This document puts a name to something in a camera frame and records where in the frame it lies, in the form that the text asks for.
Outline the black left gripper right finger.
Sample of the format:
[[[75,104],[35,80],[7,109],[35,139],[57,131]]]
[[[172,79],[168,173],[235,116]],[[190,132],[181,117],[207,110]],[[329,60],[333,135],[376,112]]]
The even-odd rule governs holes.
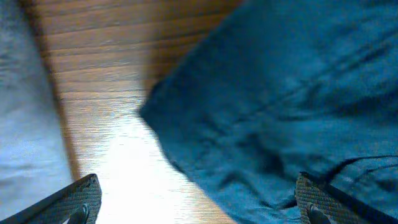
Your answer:
[[[351,197],[307,172],[301,172],[295,199],[303,224],[397,224],[397,219]]]

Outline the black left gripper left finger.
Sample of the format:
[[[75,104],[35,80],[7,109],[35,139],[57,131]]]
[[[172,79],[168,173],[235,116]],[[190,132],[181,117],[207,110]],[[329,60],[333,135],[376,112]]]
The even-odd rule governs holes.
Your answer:
[[[89,174],[1,224],[95,224],[101,208],[102,191],[98,176]]]

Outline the navy blue shorts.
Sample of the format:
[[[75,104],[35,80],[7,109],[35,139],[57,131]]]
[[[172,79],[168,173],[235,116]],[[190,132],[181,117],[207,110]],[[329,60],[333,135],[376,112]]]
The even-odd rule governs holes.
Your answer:
[[[298,223],[301,172],[397,216],[397,1],[246,1],[140,110],[238,223]]]

